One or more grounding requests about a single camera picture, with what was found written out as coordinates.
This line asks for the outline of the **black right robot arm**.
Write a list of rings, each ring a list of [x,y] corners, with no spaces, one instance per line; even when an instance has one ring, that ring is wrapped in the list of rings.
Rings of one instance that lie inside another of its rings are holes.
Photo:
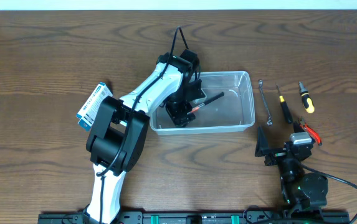
[[[315,140],[298,123],[293,123],[294,133],[282,147],[269,147],[262,127],[257,128],[255,156],[263,157],[266,166],[277,166],[280,185],[287,206],[283,209],[285,218],[295,213],[318,212],[327,204],[328,180],[314,172],[306,173],[302,161],[312,154]]]

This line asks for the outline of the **slim black yellow screwdriver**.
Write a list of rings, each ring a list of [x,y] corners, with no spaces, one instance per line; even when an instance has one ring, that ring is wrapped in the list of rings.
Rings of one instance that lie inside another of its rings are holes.
[[[281,109],[282,109],[282,112],[283,112],[283,117],[285,118],[285,121],[288,124],[292,124],[293,123],[293,118],[292,118],[292,114],[291,114],[291,112],[289,110],[288,104],[285,101],[285,98],[283,97],[283,95],[281,94],[278,84],[276,83],[275,85],[276,85],[276,89],[277,89],[278,94],[279,94],[280,105],[281,105]]]

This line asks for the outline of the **stubby yellow black screwdriver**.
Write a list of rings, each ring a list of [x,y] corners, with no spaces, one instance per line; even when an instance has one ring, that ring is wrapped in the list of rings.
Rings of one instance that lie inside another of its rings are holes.
[[[306,110],[307,113],[314,113],[315,106],[314,106],[313,101],[309,95],[308,90],[305,88],[305,86],[302,82],[299,82],[299,88],[300,88],[300,96],[302,99],[302,105],[303,105],[304,109]]]

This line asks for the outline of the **clear plastic container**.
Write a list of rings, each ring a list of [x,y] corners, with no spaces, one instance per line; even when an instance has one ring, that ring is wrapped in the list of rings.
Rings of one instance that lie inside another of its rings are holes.
[[[206,99],[224,96],[194,112],[195,120],[176,127],[164,108],[150,119],[150,128],[159,135],[242,132],[255,123],[254,96],[246,71],[205,72],[201,74]]]

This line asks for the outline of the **red handled pliers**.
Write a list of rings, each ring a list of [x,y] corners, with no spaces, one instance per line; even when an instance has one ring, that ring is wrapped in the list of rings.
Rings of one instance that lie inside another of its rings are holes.
[[[321,146],[322,145],[322,140],[320,135],[311,127],[309,127],[309,125],[305,122],[305,120],[302,117],[298,117],[298,122],[300,123],[300,127],[307,132],[314,140],[315,142]]]

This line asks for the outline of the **small black red hammer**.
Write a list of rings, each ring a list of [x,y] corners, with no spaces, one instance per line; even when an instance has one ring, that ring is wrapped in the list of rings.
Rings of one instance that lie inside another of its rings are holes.
[[[195,106],[191,111],[188,112],[188,114],[192,114],[194,112],[196,112],[197,110],[199,110],[200,108],[202,108],[203,106],[206,106],[210,103],[212,103],[213,101],[218,100],[219,98],[224,96],[224,92],[220,92],[218,95],[215,95],[211,98],[208,98],[206,101],[204,101],[203,103],[201,103],[200,105]]]

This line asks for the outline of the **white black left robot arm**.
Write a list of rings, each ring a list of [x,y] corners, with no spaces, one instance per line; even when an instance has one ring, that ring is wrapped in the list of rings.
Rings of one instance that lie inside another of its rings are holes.
[[[204,98],[197,53],[160,55],[154,72],[119,100],[100,103],[87,139],[95,180],[91,202],[83,211],[84,223],[111,223],[120,211],[120,194],[126,174],[143,151],[151,115],[166,109],[177,128],[195,120],[191,102]]]

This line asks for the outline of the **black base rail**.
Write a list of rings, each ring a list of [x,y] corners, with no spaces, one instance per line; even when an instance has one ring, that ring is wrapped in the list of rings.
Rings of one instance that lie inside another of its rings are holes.
[[[349,223],[348,212],[297,212],[291,217],[272,210],[256,210],[251,208],[244,212],[217,213],[143,213],[140,211],[120,212],[111,221],[112,224],[208,224],[208,223],[273,223],[279,219],[281,223],[291,223],[291,219],[299,219],[300,223]]]

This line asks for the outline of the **white blue screwdriver bit box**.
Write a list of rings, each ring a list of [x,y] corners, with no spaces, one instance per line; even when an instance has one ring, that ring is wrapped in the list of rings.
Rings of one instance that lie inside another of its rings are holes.
[[[100,82],[76,114],[79,119],[78,125],[89,131],[95,121],[101,102],[108,96],[113,96],[113,93],[105,83]]]

